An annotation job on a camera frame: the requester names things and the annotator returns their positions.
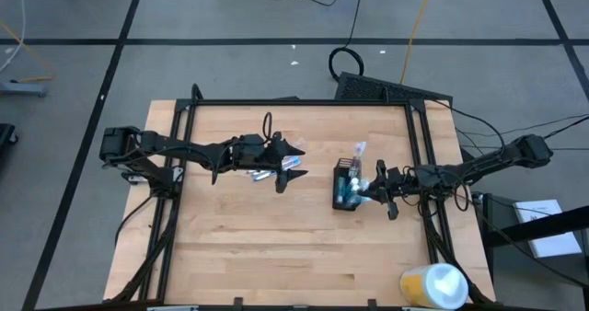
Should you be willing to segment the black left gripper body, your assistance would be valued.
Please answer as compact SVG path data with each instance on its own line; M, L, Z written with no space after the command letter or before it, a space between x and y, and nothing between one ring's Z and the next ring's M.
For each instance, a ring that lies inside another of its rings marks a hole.
M263 152L264 160L276 173L275 189L278 193L284 193L288 182L288 171L283 168L283 159L288 156L287 146L282 133L274 132Z

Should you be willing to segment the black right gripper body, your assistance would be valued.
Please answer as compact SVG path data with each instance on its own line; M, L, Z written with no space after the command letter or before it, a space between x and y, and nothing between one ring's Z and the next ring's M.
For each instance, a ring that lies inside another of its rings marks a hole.
M387 217L389 220L398 218L398 206L395 202L396 197L406 196L410 191L410 178L404 175L397 167L387 169L385 161L378 159L376 161L376 176L384 177L384 184L379 189L387 191L388 202L380 202L387 206Z

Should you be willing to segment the black mesh computer case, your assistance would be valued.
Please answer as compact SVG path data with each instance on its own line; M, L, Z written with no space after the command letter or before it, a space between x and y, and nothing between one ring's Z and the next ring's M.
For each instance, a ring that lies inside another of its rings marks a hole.
M449 105L453 104L453 97L449 95L346 72L340 75L334 99L417 105L424 101L437 100L445 101Z

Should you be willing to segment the yellow canister white lid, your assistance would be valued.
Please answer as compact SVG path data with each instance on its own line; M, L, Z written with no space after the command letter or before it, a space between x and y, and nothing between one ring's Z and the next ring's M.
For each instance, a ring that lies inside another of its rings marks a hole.
M399 285L411 305L455 310L468 299L468 283L455 266L436 263L404 271Z

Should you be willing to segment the black side stand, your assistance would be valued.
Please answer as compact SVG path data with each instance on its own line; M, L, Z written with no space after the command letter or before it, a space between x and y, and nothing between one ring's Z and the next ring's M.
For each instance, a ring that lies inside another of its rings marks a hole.
M512 271L526 278L568 283L583 289L585 311L589 311L589 205L520 224L515 200L475 192L472 195L480 223L480 233L489 266L494 273L495 252ZM537 238L572 232L579 254L536 259L528 242Z

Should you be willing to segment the white booklet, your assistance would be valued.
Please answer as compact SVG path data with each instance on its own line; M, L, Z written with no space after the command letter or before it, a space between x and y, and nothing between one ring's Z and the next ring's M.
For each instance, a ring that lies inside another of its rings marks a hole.
M515 202L515 214L520 224L562 213L557 200ZM536 259L579 254L582 250L572 232L537 238L528 242Z

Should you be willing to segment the grey table foot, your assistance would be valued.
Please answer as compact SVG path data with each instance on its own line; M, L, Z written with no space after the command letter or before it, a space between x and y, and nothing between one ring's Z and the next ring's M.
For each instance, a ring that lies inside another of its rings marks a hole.
M43 98L47 94L44 85L0 82L0 95L20 95Z

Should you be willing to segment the black floor object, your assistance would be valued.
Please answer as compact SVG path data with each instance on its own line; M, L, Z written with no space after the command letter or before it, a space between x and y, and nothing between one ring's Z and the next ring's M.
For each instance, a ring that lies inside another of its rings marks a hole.
M16 126L9 123L0 123L0 160L9 154L18 141Z

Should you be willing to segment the black aluminium table frame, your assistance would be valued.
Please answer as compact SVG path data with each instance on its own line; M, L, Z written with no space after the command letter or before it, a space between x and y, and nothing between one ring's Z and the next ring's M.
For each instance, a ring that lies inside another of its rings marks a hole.
M371 202L354 212L331 207L333 168L366 142L363 171L375 173L413 162L418 128L402 107L298 100L273 104L199 103L193 114L172 100L153 101L144 128L194 143L220 143L257 133L266 113L273 126L303 150L304 176L277 193L271 179L253 181L228 172L212 179L189 164L179 200L169 264L157 263L148 296L167 304L362 306L403 305L400 275L429 261L422 218L412 201L401 202L389 220L384 205Z

